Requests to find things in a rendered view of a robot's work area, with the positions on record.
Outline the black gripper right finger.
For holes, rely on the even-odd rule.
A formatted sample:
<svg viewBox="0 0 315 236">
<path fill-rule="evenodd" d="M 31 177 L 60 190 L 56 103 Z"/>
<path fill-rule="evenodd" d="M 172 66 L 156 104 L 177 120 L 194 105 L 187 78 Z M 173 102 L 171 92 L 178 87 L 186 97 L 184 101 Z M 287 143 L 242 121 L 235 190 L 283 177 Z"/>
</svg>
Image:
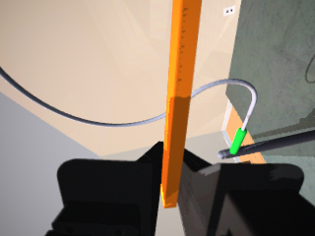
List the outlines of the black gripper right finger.
<svg viewBox="0 0 315 236">
<path fill-rule="evenodd" d="M 178 210 L 185 236 L 216 236 L 225 195 L 232 190 L 283 190 L 299 193 L 303 169 L 291 163 L 211 164 L 184 149 Z"/>
</svg>

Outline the orange handle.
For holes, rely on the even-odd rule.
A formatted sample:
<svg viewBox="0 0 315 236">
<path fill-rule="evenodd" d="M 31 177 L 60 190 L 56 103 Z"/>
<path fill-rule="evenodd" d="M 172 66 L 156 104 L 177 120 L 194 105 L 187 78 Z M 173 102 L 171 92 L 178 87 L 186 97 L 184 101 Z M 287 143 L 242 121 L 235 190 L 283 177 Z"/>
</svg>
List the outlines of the orange handle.
<svg viewBox="0 0 315 236">
<path fill-rule="evenodd" d="M 164 208 L 177 207 L 202 0 L 173 0 L 165 116 L 161 196 Z"/>
</svg>

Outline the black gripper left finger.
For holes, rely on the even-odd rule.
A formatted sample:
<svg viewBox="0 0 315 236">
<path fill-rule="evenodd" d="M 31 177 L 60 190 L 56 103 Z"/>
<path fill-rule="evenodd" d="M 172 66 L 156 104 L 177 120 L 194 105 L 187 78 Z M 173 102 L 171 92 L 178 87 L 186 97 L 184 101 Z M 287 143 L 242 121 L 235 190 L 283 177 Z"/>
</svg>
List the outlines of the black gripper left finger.
<svg viewBox="0 0 315 236">
<path fill-rule="evenodd" d="M 155 236 L 163 142 L 136 161 L 74 158 L 61 163 L 57 182 L 63 206 L 72 201 L 137 204 L 141 235 Z"/>
</svg>

